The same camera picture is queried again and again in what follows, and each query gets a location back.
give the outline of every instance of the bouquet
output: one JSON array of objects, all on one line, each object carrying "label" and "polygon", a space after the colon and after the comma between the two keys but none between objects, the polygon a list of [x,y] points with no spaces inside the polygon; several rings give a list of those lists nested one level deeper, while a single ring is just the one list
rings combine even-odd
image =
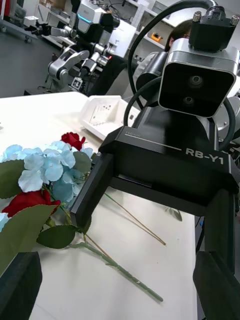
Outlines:
[{"label": "bouquet", "polygon": [[[163,301],[94,241],[99,250],[87,242],[91,219],[81,228],[72,225],[69,208],[88,178],[96,155],[92,148],[85,147],[85,142],[84,137],[80,139],[77,133],[68,132],[50,145],[35,148],[11,145],[0,157],[0,199],[8,202],[0,213],[0,276],[18,253],[32,251],[36,242],[54,249],[87,248],[155,299]],[[54,216],[60,210],[64,212],[64,221],[56,225]],[[71,244],[76,233],[83,234],[84,241]]]}]

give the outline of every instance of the white box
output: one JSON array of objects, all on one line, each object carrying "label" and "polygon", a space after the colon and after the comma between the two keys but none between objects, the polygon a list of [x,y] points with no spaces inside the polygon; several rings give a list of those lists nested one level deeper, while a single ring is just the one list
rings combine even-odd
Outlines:
[{"label": "white box", "polygon": [[[123,126],[127,105],[120,95],[92,95],[82,108],[80,122],[87,130],[104,140],[109,133]],[[129,127],[139,112],[136,108],[131,108],[128,117]]]}]

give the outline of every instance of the red rose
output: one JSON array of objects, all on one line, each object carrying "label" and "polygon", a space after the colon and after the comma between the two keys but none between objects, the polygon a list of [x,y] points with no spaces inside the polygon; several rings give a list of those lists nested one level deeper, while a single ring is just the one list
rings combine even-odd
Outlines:
[{"label": "red rose", "polygon": [[36,205],[60,205],[61,201],[51,201],[50,194],[47,190],[43,191],[31,191],[31,192],[22,192],[18,194],[2,212],[8,214],[8,217],[13,217],[19,211],[34,207]]},{"label": "red rose", "polygon": [[86,141],[86,138],[83,137],[80,140],[79,135],[77,133],[68,132],[61,136],[61,140],[66,144],[70,144],[72,147],[80,151],[83,147],[84,142]]}]

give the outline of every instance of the white table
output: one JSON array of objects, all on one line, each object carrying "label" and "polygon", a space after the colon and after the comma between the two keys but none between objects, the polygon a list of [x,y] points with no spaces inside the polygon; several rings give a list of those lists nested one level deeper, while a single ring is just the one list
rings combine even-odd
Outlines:
[{"label": "white table", "polygon": [[[74,131],[97,149],[100,140],[83,129],[86,97],[55,93],[0,99],[0,151],[11,144],[34,147]],[[131,223],[103,196],[88,232],[114,260],[163,297],[158,303],[115,269],[84,249],[40,248],[43,280],[30,320],[196,320],[194,217],[179,222],[163,206],[108,190],[167,246]]]}]

